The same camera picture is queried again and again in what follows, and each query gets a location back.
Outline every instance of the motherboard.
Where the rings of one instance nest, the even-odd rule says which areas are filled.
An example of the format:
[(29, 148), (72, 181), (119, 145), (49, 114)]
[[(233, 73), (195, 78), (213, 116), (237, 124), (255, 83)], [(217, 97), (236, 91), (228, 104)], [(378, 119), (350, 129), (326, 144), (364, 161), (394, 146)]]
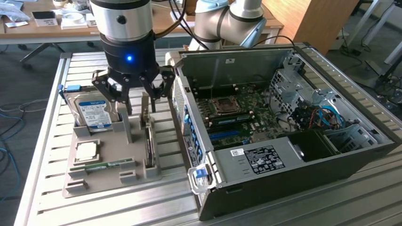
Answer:
[(233, 87), (231, 94), (196, 99), (215, 150), (275, 139), (289, 129), (277, 123), (267, 89), (249, 84)]

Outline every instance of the cpu socket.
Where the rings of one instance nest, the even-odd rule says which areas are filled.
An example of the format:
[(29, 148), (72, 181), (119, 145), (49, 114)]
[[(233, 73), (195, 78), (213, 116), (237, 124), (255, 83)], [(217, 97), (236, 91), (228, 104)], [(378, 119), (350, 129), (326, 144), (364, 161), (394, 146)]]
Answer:
[(212, 103), (217, 114), (231, 114), (240, 111), (237, 101), (233, 97), (213, 98)]

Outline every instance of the blue hard drive label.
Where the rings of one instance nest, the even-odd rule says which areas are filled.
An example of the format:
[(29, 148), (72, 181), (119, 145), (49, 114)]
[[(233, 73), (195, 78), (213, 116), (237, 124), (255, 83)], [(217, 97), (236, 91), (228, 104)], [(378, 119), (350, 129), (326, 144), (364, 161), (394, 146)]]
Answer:
[(255, 174), (284, 168), (284, 164), (271, 145), (244, 151), (244, 155)]
[(78, 106), (89, 128), (102, 129), (112, 125), (111, 116), (105, 111), (107, 105), (104, 100), (80, 102)]

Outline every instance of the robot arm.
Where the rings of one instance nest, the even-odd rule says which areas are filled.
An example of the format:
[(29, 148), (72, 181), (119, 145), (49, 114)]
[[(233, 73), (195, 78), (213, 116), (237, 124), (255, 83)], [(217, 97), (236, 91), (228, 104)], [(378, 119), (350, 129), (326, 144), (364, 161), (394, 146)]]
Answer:
[[(265, 24), (260, 4), (261, 0), (236, 0), (228, 7), (227, 0), (197, 1), (195, 35), (208, 48), (219, 48), (220, 39), (244, 47), (255, 44)], [(128, 115), (129, 88), (143, 86), (155, 111), (155, 101), (168, 95), (175, 73), (171, 66), (157, 65), (153, 41), (175, 29), (184, 13), (165, 31), (155, 34), (151, 0), (90, 0), (90, 9), (108, 62), (105, 71), (93, 72), (92, 84), (111, 102), (125, 104)], [(196, 45), (192, 40), (191, 50), (200, 49)], [(163, 82), (155, 87), (159, 74)]]
[[(221, 48), (221, 39), (252, 47), (264, 29), (261, 0), (199, 0), (195, 9), (195, 36), (208, 49)], [(195, 39), (189, 50), (204, 50)]]
[[(108, 63), (105, 71), (93, 73), (92, 84), (111, 102), (125, 104), (128, 115), (128, 90), (143, 86), (155, 111), (155, 100), (167, 96), (175, 74), (169, 66), (160, 67), (156, 63), (153, 41), (173, 30), (184, 15), (164, 32), (155, 34), (151, 0), (90, 0), (90, 9)], [(163, 83), (155, 87), (152, 81), (159, 74)]]

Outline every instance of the metal slotted table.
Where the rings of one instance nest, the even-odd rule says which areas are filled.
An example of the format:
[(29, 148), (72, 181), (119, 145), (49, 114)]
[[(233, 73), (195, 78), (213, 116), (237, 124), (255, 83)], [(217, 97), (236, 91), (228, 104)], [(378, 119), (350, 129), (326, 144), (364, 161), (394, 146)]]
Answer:
[[(164, 65), (165, 53), (172, 50), (179, 49), (156, 51), (160, 65)], [(310, 49), (306, 52), (380, 121), (395, 127), (394, 116), (382, 106), (375, 106), (368, 94), (354, 89), (358, 87), (355, 83), (323, 60), (318, 52)], [(60, 60), (14, 225), (391, 226), (402, 222), (400, 147), (371, 162), (348, 179), (200, 222), (167, 99), (157, 103), (157, 112), (152, 114), (161, 180), (62, 198), (73, 117), (57, 95), (57, 85), (89, 85), (90, 72), (105, 68), (102, 52), (64, 55)], [(306, 76), (314, 77), (314, 73), (307, 72)], [(318, 88), (326, 86), (324, 83), (315, 85)], [(129, 92), (133, 114), (140, 111), (141, 91), (135, 89)]]

